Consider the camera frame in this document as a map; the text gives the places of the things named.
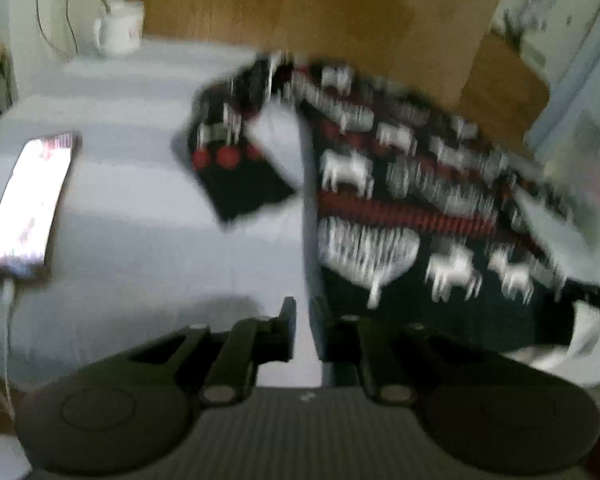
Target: phone screen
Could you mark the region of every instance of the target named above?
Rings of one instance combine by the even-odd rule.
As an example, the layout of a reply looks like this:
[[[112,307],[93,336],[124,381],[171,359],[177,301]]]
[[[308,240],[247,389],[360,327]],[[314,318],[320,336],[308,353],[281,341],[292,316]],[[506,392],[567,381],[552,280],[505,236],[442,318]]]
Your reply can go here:
[[[32,279],[45,263],[51,225],[79,136],[32,139],[0,200],[0,275]]]

